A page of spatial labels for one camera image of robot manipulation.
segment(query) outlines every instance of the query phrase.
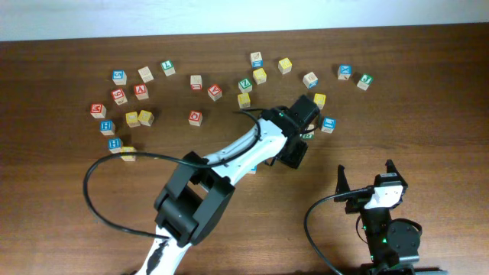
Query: wood grain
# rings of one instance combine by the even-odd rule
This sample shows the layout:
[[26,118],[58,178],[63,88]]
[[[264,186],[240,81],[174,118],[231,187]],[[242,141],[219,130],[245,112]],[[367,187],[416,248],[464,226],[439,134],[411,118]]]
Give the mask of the wood grain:
[[[89,114],[103,102],[117,135],[138,150],[182,157],[212,153],[244,134],[249,118],[238,109],[238,81],[251,78],[249,53],[261,51],[267,82],[254,86],[251,105],[290,105],[301,94],[327,95],[324,115],[333,134],[317,132],[298,170],[260,165],[238,185],[213,233],[189,250],[184,274],[288,274],[327,271],[303,233],[303,215],[334,192],[336,167],[346,167],[352,188],[373,183],[391,158],[410,185],[392,216],[423,225],[417,267],[453,274],[489,273],[489,25],[381,27],[255,34],[130,37],[0,44],[0,266],[5,274],[120,274],[142,264],[151,240],[105,227],[87,210],[82,178],[108,154],[107,137]],[[278,60],[289,57],[284,76]],[[176,75],[159,63],[171,59]],[[340,63],[369,73],[363,92],[338,81]],[[149,66],[149,100],[131,87]],[[128,74],[129,103],[117,106],[111,71]],[[305,73],[319,78],[307,91]],[[217,83],[213,102],[193,92]],[[151,128],[129,128],[123,115],[145,109]],[[191,109],[202,127],[189,126]],[[154,230],[152,204],[176,165],[159,160],[104,164],[90,191],[102,213],[117,222]],[[369,262],[355,234],[356,216],[343,205],[318,208],[313,237],[334,264]]]

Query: blue block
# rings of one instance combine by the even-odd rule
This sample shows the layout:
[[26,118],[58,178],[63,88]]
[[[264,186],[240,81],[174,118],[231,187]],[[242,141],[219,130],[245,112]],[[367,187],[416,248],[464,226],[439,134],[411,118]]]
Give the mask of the blue block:
[[110,131],[112,130],[112,121],[101,121],[100,131]]
[[350,65],[341,65],[339,67],[340,73],[343,74],[351,74],[351,66]]
[[112,79],[123,79],[123,78],[124,78],[123,70],[116,70],[112,73]]
[[122,141],[120,138],[112,138],[108,140],[108,149],[117,149],[122,147]]
[[258,67],[261,67],[263,66],[263,60],[260,60],[260,61],[253,61],[253,65],[252,67],[254,68],[258,68]]

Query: alphabet block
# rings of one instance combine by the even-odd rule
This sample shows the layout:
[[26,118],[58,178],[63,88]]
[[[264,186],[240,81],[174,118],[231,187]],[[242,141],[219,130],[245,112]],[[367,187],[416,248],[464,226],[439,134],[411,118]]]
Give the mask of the alphabet block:
[[90,114],[94,118],[105,118],[105,114],[107,113],[107,109],[103,104],[92,104],[92,107],[90,108]]
[[138,72],[139,72],[139,75],[141,76],[141,78],[143,79],[144,83],[149,82],[149,81],[154,79],[153,75],[151,74],[150,68],[148,68],[147,66],[139,69]]

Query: natural wood block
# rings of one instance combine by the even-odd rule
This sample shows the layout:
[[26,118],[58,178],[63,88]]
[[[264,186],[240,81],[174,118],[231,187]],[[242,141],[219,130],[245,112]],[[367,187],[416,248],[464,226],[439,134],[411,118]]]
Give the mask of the natural wood block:
[[222,97],[221,87],[217,86],[217,84],[214,84],[207,89],[207,94],[212,100],[216,101]]
[[198,111],[190,111],[189,123],[190,125],[200,126],[202,124],[202,113]]
[[190,76],[190,88],[192,88],[192,90],[202,89],[202,77],[199,75]]
[[304,76],[303,83],[306,85],[307,89],[311,89],[318,84],[318,78],[313,72],[311,72]]
[[100,122],[100,132],[103,135],[113,135],[115,134],[115,124],[112,121],[101,121]]
[[242,93],[251,92],[253,85],[249,79],[243,79],[238,83],[238,88]]
[[123,146],[122,141],[120,138],[112,138],[108,140],[108,150],[110,150],[112,153],[120,153],[121,152],[121,147]]
[[171,76],[175,73],[175,67],[173,66],[173,63],[171,62],[171,60],[167,60],[165,62],[162,62],[161,63],[161,69],[163,69],[165,76]]
[[372,76],[369,76],[368,74],[364,74],[361,78],[360,81],[358,81],[357,87],[360,89],[363,89],[364,91],[367,91],[368,87],[372,82],[374,81],[374,78]]
[[143,79],[144,83],[149,82],[149,81],[154,79],[153,75],[151,74],[150,68],[148,68],[147,66],[144,68],[140,68],[138,70],[138,72],[139,72],[139,75],[141,76],[141,78]]
[[125,97],[124,90],[121,88],[112,91],[111,95],[117,105],[124,104],[128,101],[128,98]]
[[105,118],[105,114],[107,113],[107,109],[103,104],[92,104],[92,107],[90,108],[90,114],[94,118]]
[[251,59],[251,67],[252,68],[259,68],[259,67],[263,66],[263,59],[261,58],[260,52],[251,53],[250,59]]
[[326,95],[323,94],[315,94],[314,95],[314,103],[316,103],[319,107],[319,110],[322,110],[324,104],[326,103]]
[[139,100],[150,98],[150,94],[145,84],[136,85],[134,87],[134,94]]
[[351,76],[351,66],[350,65],[340,65],[338,68],[338,79],[348,80]]
[[112,72],[112,81],[116,85],[125,85],[125,83],[128,81],[128,76],[123,70],[115,70]]

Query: green block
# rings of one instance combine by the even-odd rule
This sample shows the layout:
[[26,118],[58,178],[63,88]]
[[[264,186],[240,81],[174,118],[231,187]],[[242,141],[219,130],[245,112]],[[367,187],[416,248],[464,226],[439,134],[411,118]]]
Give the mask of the green block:
[[374,78],[372,76],[369,76],[368,74],[364,74],[360,81],[362,81],[363,83],[367,84],[367,85],[370,85],[372,84],[372,81],[374,81]]
[[161,68],[162,68],[163,70],[169,70],[169,69],[173,68],[173,63],[171,63],[171,60],[168,60],[168,61],[162,62],[162,63],[161,63]]
[[251,81],[249,79],[243,79],[239,82],[239,86],[241,86],[243,89],[246,89],[251,86]]

